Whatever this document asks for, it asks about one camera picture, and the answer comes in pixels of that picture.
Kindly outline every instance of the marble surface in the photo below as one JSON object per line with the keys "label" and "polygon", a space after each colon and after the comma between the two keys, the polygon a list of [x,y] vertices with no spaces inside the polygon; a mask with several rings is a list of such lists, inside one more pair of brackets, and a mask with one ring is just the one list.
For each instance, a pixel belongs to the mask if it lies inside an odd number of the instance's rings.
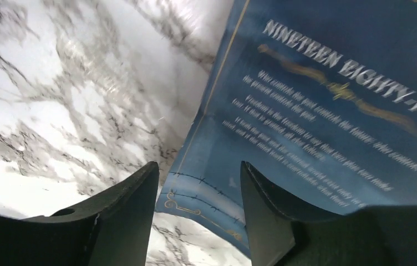
{"label": "marble surface", "polygon": [[[0,0],[0,214],[50,215],[148,161],[165,177],[232,1]],[[147,265],[250,261],[156,213]]]}

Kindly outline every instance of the hole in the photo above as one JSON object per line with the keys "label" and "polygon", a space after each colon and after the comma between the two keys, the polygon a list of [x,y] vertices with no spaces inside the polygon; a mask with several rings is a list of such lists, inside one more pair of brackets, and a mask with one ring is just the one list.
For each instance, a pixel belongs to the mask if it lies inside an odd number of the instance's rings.
{"label": "hole", "polygon": [[74,213],[75,210],[72,208],[65,208],[65,209],[61,209],[58,212],[55,212],[54,214],[52,214],[52,216],[64,216],[64,215],[69,215]]}

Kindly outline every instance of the gold border line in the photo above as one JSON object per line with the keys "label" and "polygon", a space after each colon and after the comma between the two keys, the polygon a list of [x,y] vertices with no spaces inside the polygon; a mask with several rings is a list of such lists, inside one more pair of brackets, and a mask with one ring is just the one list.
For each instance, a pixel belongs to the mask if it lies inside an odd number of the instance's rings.
{"label": "gold border line", "polygon": [[181,168],[182,168],[182,165],[183,165],[183,163],[184,163],[184,161],[186,159],[187,153],[189,152],[189,150],[191,148],[192,141],[194,140],[195,136],[197,135],[197,132],[199,130],[199,127],[202,124],[202,121],[204,120],[204,118],[205,118],[205,116],[207,114],[207,109],[209,108],[209,103],[210,103],[210,101],[212,99],[213,91],[215,90],[215,86],[218,83],[218,79],[220,77],[220,74],[222,72],[222,69],[225,66],[226,59],[228,58],[228,53],[231,50],[231,45],[233,44],[233,41],[235,40],[236,33],[238,32],[238,29],[240,27],[241,21],[243,20],[243,17],[245,16],[246,9],[248,8],[249,3],[250,3],[250,0],[246,0],[245,1],[245,5],[243,7],[243,10],[241,11],[240,18],[238,19],[238,22],[236,23],[235,29],[233,31],[233,35],[231,35],[230,42],[228,43],[228,47],[226,49],[225,56],[223,57],[222,63],[220,64],[220,68],[219,68],[218,73],[217,73],[217,75],[215,77],[215,80],[213,81],[213,86],[212,86],[212,88],[210,90],[210,95],[208,96],[207,103],[206,103],[205,108],[204,108],[204,113],[202,114],[202,118],[200,119],[199,123],[197,124],[197,127],[196,127],[196,129],[194,131],[194,134],[192,135],[192,138],[189,141],[189,144],[187,146],[186,152],[184,152],[184,155],[183,155],[183,157],[181,159],[181,163],[179,164],[179,167],[177,168],[176,176],[174,177],[174,179],[173,179],[173,181],[171,183],[171,186],[169,188],[169,192],[166,195],[166,197],[167,197],[168,200],[165,202],[165,207],[166,208],[174,208],[175,207],[178,210],[181,210],[181,211],[184,211],[184,212],[188,212],[188,213],[192,213],[194,215],[197,215],[197,216],[202,217],[203,219],[209,221],[210,223],[212,223],[216,227],[219,227],[220,229],[222,229],[223,231],[225,231],[225,233],[233,236],[235,238],[235,240],[240,241],[247,248],[249,248],[249,246],[247,245],[247,243],[245,243],[244,241],[242,241],[243,239],[242,239],[242,237],[241,237],[241,235],[239,233],[235,232],[232,229],[224,229],[219,224],[215,223],[214,221],[212,221],[209,218],[207,218],[206,216],[204,216],[199,209],[193,211],[193,210],[188,209],[188,208],[179,207],[177,205],[177,202],[173,198],[170,198],[170,195],[173,195],[174,196],[174,193],[172,192],[172,188],[176,184],[177,178],[180,175],[179,172],[181,171]]}
{"label": "gold border line", "polygon": [[210,90],[210,95],[208,96],[207,104],[205,105],[205,108],[204,108],[204,114],[202,115],[202,118],[200,119],[199,124],[197,125],[197,127],[196,127],[196,129],[194,131],[194,134],[192,135],[191,140],[189,141],[189,144],[187,146],[187,150],[186,150],[186,152],[184,153],[184,155],[182,157],[182,160],[181,160],[181,163],[179,164],[179,167],[177,168],[177,171],[176,171],[177,174],[176,174],[176,177],[174,178],[174,180],[173,180],[173,182],[171,184],[170,189],[172,189],[173,185],[176,182],[176,179],[179,177],[179,171],[181,170],[182,164],[184,163],[184,161],[186,159],[187,153],[189,152],[189,149],[190,149],[190,147],[192,145],[192,141],[194,140],[195,136],[197,135],[197,131],[199,130],[199,127],[202,124],[202,121],[204,120],[204,118],[205,118],[205,116],[207,114],[207,108],[209,107],[210,100],[212,99],[213,91],[215,90],[215,86],[217,85],[218,78],[220,77],[220,74],[222,72],[222,69],[225,66],[226,58],[228,57],[228,53],[229,53],[229,51],[231,49],[231,45],[233,44],[233,40],[235,40],[235,35],[238,32],[238,28],[240,27],[241,21],[243,20],[243,17],[245,15],[245,12],[246,12],[246,9],[247,9],[249,3],[250,3],[250,0],[246,0],[245,6],[243,7],[243,10],[241,11],[240,18],[238,19],[238,23],[236,24],[235,30],[233,31],[233,35],[231,35],[231,39],[230,39],[230,42],[228,43],[228,47],[227,47],[227,50],[225,52],[225,56],[223,57],[223,61],[222,61],[221,65],[220,65],[220,69],[218,70],[217,76],[215,77],[215,81],[213,82],[213,86],[212,86],[212,88]]}

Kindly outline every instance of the book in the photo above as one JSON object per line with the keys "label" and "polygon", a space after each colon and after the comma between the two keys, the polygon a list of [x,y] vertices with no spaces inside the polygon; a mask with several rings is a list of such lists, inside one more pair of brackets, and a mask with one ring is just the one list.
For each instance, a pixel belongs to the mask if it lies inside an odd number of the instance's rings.
{"label": "book", "polygon": [[156,210],[249,255],[247,161],[337,214],[417,205],[417,0],[239,0]]}

